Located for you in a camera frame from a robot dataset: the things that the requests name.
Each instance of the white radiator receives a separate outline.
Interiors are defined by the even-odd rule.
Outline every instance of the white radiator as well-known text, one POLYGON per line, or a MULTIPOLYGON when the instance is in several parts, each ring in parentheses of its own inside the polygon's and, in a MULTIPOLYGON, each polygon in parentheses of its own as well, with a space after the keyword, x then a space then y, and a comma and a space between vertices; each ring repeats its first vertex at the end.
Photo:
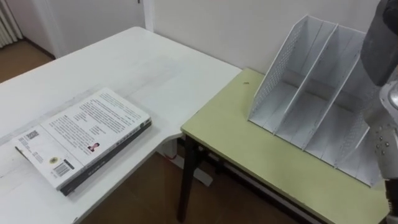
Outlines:
POLYGON ((0 48, 22 39, 22 33, 5 0, 0 0, 0 48))

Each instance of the barcode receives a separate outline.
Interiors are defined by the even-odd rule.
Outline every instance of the barcode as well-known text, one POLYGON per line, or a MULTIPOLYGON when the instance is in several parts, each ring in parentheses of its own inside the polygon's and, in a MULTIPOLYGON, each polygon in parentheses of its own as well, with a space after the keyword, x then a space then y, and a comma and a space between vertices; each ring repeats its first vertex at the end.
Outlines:
POLYGON ((67 172, 70 171, 69 167, 65 164, 65 163, 61 163, 60 165, 58 165, 56 168, 54 168, 55 173, 62 177, 63 175, 65 175, 67 172))
POLYGON ((35 130, 35 131, 32 131, 31 133, 27 134, 26 137, 28 137, 31 140, 38 135, 39 135, 38 132, 35 130))

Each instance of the book spine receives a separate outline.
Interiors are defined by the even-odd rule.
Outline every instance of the book spine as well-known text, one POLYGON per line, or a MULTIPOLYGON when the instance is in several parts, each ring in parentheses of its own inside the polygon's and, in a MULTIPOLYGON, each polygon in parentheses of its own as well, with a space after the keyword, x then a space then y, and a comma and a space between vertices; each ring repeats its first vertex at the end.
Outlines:
POLYGON ((92 166, 88 167, 86 170, 84 170, 78 177, 75 179, 71 180, 69 183, 67 183, 65 186, 63 186, 60 191, 64 196, 69 195, 71 192, 73 192, 80 184, 82 184, 87 178, 89 178, 91 175, 93 175, 99 168, 101 168, 103 165, 105 165, 108 161, 110 161, 117 153, 122 151, 128 144, 130 144, 135 138, 137 138, 141 133, 143 133, 149 126, 151 126, 152 122, 149 120, 142 123, 140 126, 140 129, 138 130, 133 130, 130 132, 127 136, 127 139, 123 142, 118 142, 116 143, 116 147, 111 150, 107 155, 102 157, 100 160, 95 162, 92 166))

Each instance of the white desk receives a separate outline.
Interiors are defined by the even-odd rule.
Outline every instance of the white desk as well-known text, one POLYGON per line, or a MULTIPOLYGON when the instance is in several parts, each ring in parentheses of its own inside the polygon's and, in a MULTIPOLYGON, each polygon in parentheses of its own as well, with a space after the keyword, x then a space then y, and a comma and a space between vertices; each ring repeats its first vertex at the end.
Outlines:
POLYGON ((0 147, 0 223, 82 220, 241 70, 132 28, 0 84, 0 136, 108 86, 148 112, 153 126, 68 197, 10 144, 0 147))

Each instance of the brown floor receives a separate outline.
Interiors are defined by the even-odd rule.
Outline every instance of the brown floor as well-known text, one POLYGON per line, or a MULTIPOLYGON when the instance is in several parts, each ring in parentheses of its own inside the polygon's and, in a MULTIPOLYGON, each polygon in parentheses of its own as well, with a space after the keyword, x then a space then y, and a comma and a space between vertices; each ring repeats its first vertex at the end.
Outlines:
POLYGON ((0 49, 0 83, 51 61, 25 41, 5 46, 0 49))
MULTIPOLYGON (((0 49, 0 82, 51 61, 26 42, 0 49)), ((201 168, 214 181, 210 187, 194 180, 187 219, 194 224, 295 223, 229 177, 201 168)), ((155 153, 84 220, 97 223, 178 224, 176 220, 182 170, 155 153)))

